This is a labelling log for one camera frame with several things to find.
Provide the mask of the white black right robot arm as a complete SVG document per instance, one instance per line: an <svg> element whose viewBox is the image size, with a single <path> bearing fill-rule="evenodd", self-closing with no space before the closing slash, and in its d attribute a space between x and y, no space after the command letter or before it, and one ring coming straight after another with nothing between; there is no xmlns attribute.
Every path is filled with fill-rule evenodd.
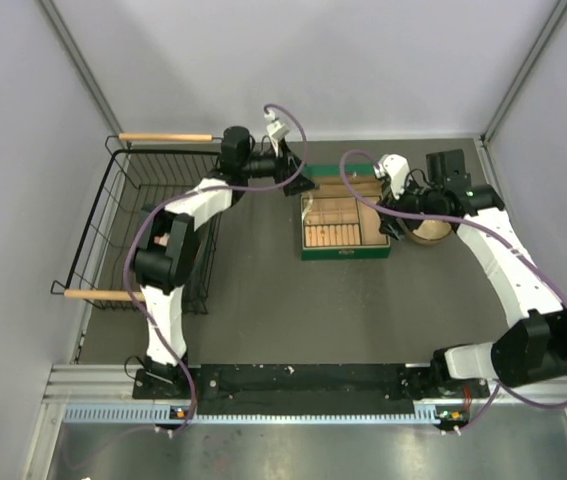
<svg viewBox="0 0 567 480"><path fill-rule="evenodd" d="M456 218L451 229L478 260L508 325L493 342L436 351L429 372L432 388L450 396L467 379L516 388L567 376L567 309L527 268L530 255L503 200L492 186L472 182L460 149L429 154L426 162L423 184L413 179L403 156L386 154L375 166L383 183L380 206L402 214L382 216L382 232L415 231L424 225L424 215Z"/></svg>

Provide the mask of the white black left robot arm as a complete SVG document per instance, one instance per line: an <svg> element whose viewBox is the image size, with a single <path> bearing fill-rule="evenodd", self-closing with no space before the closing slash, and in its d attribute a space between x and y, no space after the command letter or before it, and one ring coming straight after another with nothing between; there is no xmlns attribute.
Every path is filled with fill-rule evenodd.
<svg viewBox="0 0 567 480"><path fill-rule="evenodd" d="M202 255L200 228L251 191L252 179L271 178L272 187L287 196L315 187L302 174L304 162L287 146L288 133L289 127L283 121L269 121L266 135L270 147L255 151L255 141L247 128L227 128L216 163L199 184L143 213L126 268L135 274L143 295L133 301L142 307L148 321L149 344L142 373L154 379L168 396L183 394L191 378L184 362L187 345L182 329L182 297Z"/></svg>

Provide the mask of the green jewelry box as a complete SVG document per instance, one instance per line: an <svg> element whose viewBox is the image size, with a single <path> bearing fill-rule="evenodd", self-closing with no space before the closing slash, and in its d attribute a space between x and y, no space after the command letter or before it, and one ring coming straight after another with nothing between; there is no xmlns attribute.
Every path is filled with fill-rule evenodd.
<svg viewBox="0 0 567 480"><path fill-rule="evenodd" d="M315 188L300 195L300 256L304 261L383 259L390 238L380 232L377 212L351 195L339 167L304 170Z"/></svg>

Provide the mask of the green jewelry tray insert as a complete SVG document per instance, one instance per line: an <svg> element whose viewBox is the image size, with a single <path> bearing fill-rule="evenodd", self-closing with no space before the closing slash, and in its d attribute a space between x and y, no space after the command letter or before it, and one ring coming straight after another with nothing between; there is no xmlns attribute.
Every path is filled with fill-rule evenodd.
<svg viewBox="0 0 567 480"><path fill-rule="evenodd" d="M307 196L302 199L301 207L306 249L362 245L359 209L354 198Z"/></svg>

